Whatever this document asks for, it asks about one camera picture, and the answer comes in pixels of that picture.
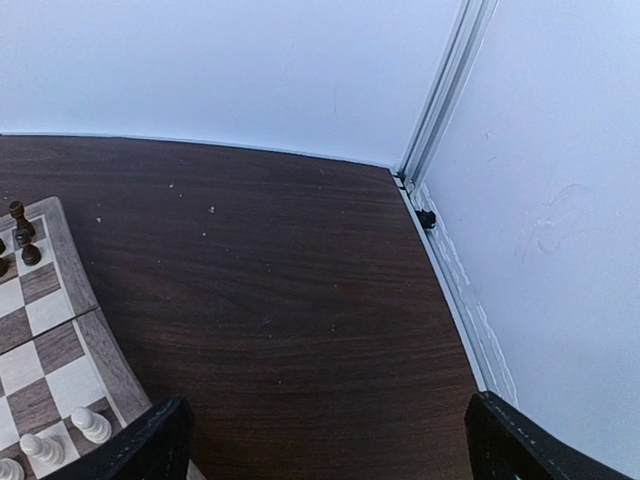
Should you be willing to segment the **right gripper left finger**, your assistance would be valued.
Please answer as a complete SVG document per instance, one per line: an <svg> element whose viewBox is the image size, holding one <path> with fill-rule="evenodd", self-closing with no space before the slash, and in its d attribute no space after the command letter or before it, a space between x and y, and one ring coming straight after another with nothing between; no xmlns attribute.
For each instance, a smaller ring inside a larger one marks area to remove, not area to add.
<svg viewBox="0 0 640 480"><path fill-rule="evenodd" d="M50 479L185 479L194 413L187 399L171 395L114 438L48 475Z"/></svg>

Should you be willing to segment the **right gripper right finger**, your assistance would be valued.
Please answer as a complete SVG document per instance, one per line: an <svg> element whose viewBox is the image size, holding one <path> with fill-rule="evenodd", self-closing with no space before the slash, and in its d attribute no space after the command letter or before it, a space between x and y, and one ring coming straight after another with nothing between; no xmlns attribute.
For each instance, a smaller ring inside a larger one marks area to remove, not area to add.
<svg viewBox="0 0 640 480"><path fill-rule="evenodd" d="M475 479L624 479L561 442L492 391L472 395L465 429Z"/></svg>

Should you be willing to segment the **dark chess pawn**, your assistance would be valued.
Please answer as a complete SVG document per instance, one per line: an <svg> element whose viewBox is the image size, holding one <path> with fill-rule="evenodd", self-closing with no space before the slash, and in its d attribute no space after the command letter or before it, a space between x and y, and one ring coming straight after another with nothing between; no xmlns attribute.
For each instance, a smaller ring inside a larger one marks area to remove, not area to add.
<svg viewBox="0 0 640 480"><path fill-rule="evenodd" d="M16 222L15 238L19 247L30 244L36 234L35 227L26 219L25 208L21 201L14 200L9 205L9 213Z"/></svg>

